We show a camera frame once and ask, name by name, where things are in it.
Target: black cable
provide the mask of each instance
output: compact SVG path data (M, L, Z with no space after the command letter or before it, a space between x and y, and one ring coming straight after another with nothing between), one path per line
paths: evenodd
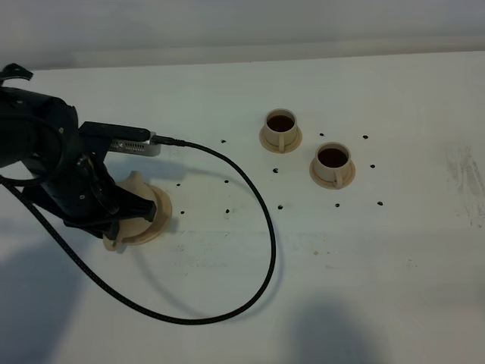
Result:
M239 315L242 312L245 312L249 307L254 305L256 301L261 297L261 295L264 293L266 288L268 287L271 276L273 275L274 272L274 266L276 264L276 237L274 235L274 228L273 228L273 223L271 222L271 217L270 213L268 211L268 208L266 207L266 204L264 203L263 198L261 197L261 194L258 192L256 189L255 185L249 177L246 175L246 173L243 172L243 170L233 161L231 161L228 157L225 155L222 155L218 152L215 152L212 149L209 149L205 146L200 146L199 144L195 143L190 143L190 142L185 142L183 140L175 140L171 138L166 138L163 136L154 136L152 139L153 143L159 143L159 144L166 144L166 145L172 145L172 146L188 146L189 148L194 148L198 150L202 150L203 152L207 152L215 157L218 157L219 159L222 159L226 163L228 163L231 167L233 167L240 175L241 177L246 181L246 183L249 185L249 188L251 188L251 191L255 194L256 199L258 200L259 204L261 205L261 208L264 213L264 217L266 218L266 222L268 223L268 230L270 233L270 242L271 242L271 258L270 258L270 266L268 269L268 273L266 274L266 278L263 281L263 284L259 288L259 290L256 292L256 294L244 305L239 307L238 309L234 309L231 312L228 312L223 315L215 316L215 317L210 317L210 318L176 318L176 317L171 317L167 315L162 315L161 313L154 312L150 309L147 309L145 307L142 307L138 305L137 303L134 303L132 300L126 298L123 296L121 293L117 292L115 289L111 288L109 285L107 285L94 271L92 271L86 263L84 263L81 258L70 248L69 245L67 245L66 241L63 239L61 235L52 227L52 225L45 219L45 217L40 213L40 211L29 201L26 197L22 195L22 193L17 190L13 185L11 185L8 181L8 179L1 177L0 176L0 184L3 184L7 190L9 190L15 197L17 197L24 205L27 207L27 209L32 212L32 214L36 217L36 219L39 221L39 223L47 230L47 232L52 236L52 238L61 246L63 251L66 252L66 254L69 255L69 257L77 264L79 268L96 283L98 286L100 286L101 289L103 289L107 294L115 298L116 300L120 301L124 305L130 307L131 309L134 309L135 311L138 311L142 313L143 315L147 315L153 319L165 321L165 322L170 322L172 324L178 324L178 325L207 325L207 324L213 324L215 322L221 322L224 320L231 319L232 317Z
M21 114L21 115L18 115L18 114L1 114L0 116L2 116L2 118L4 118L4 119L8 119L8 120L12 120L12 121L13 120L22 120L22 121L27 120L27 121L30 121L31 123L35 124L36 126L39 125L40 127L48 129L49 131L51 131L54 134L55 138L58 140L59 148L60 148L58 162L56 163L56 166L54 167L54 169L50 173L43 175L43 176L40 176L40 177L31 178L29 180L15 180L13 178L6 178L6 177L3 177L1 175L0 175L0 178L4 182L9 183L11 186L30 187L30 186L38 186L40 184L43 184L44 182L47 182L48 180L51 180L53 177L55 177L58 174L59 170L61 169L61 164L63 162L64 153L65 153L65 149L66 149L66 142L64 141L64 138L62 137L62 134L59 131L59 129L53 127L52 125L45 122L41 118L37 118L35 116L28 115L28 114Z

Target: beige cup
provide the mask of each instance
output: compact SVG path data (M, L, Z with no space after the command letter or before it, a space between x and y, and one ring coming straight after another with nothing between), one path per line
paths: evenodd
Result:
M351 157L349 149L343 144L322 144L311 162L310 175L322 187L339 190L354 179L355 166Z
M275 153L295 150L302 142L296 116L285 108L270 111L264 119L259 139L264 148Z

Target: white wall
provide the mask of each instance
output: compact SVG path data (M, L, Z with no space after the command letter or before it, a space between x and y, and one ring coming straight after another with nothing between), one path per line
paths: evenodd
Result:
M485 49L484 20L479 0L2 0L0 62L82 67Z

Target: cup handle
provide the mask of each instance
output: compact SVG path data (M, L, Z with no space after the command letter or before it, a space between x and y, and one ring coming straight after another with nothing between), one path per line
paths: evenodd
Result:
M278 136L278 147L280 148L280 153L283 153L285 151L285 136L283 134L280 134Z
M108 239L103 239L103 244L105 245L106 250L108 250L110 252L114 252L115 250L117 250L122 245L122 242L117 240L112 245L111 241L109 241Z
M335 181L333 182L333 185L337 190L340 190L342 188L343 178L341 171L335 171Z

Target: beige saucer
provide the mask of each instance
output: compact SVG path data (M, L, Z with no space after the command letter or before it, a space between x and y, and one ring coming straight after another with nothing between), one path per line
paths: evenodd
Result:
M327 182L325 180L322 180L319 178L319 176L316 175L314 169L313 169L313 164L315 162L315 159L311 161L310 163L310 176L311 179L319 186L322 186L324 188L327 188L328 190L336 190L334 182ZM347 187L350 185L350 183L354 180L355 177L355 165L354 162L350 162L350 173L347 174L347 176L343 179L343 185L342 188Z
M296 128L296 138L292 143L285 146L284 152L280 152L280 149L278 148L278 146L274 146L273 144L268 143L268 141L264 138L264 127L259 132L259 141L261 142L263 147L269 150L270 152L284 154L284 153L292 152L293 150L299 147L299 145L302 142L302 131L300 130L299 127Z

